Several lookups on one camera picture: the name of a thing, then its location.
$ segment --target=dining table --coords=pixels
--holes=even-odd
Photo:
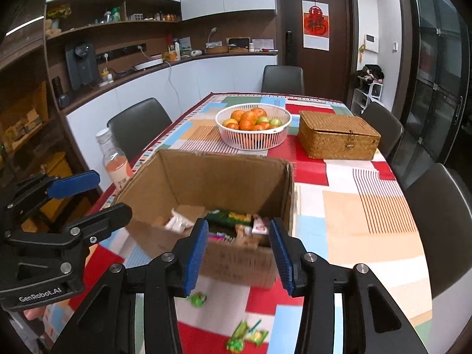
[[[215,123],[223,108],[244,103],[284,107],[292,115],[287,138],[269,150],[243,151],[226,145]],[[428,267],[407,201],[384,156],[372,161],[309,158],[298,138],[300,111],[352,115],[339,101],[267,93],[210,94],[162,132],[132,161],[133,172],[145,168],[160,149],[207,153],[253,154],[283,158],[294,167],[294,224],[292,235],[309,252],[331,264],[352,268],[365,263],[390,292],[427,346],[432,321]],[[117,192],[112,185],[91,212],[107,208]],[[91,247],[84,271],[86,291],[49,305],[43,317],[46,334],[55,341],[74,310],[107,268],[116,262],[130,268],[150,262],[125,228]],[[241,321],[267,330],[264,342],[246,342],[244,354],[292,354],[296,345],[303,298],[291,298],[277,280],[271,289],[221,282],[199,276],[194,292],[207,296],[201,307],[176,298],[183,352],[225,353],[226,342]],[[335,294],[334,354],[343,350],[343,304]],[[145,352],[143,295],[136,297],[135,352]]]

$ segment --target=dining chair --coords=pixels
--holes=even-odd
[[[298,66],[266,65],[261,92],[303,96],[303,69]]]
[[[403,125],[388,109],[375,101],[367,105],[360,118],[380,133],[378,149],[387,158],[403,134]]]
[[[456,172],[433,165],[405,190],[428,265],[430,354],[472,346],[472,195]]]
[[[107,126],[112,130],[116,146],[131,161],[171,123],[159,101],[150,98],[118,113]]]

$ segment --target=bottle label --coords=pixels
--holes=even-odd
[[[133,172],[131,171],[131,166],[129,162],[122,164],[118,169],[109,171],[108,174],[115,184],[116,188],[121,190],[123,189],[126,182],[131,178]]]

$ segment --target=plastic fruit basket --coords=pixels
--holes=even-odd
[[[278,118],[282,122],[282,125],[278,128],[260,131],[228,129],[222,125],[223,121],[231,118],[231,113],[235,110],[246,111],[254,109],[255,107],[264,109],[269,119],[275,117]],[[215,120],[221,139],[226,145],[235,147],[239,150],[256,151],[270,149],[271,147],[274,148],[282,144],[287,137],[292,116],[282,107],[270,104],[253,103],[226,107],[218,112]]]

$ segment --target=wicker box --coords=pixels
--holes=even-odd
[[[381,135],[360,117],[303,110],[298,138],[310,158],[372,160]]]

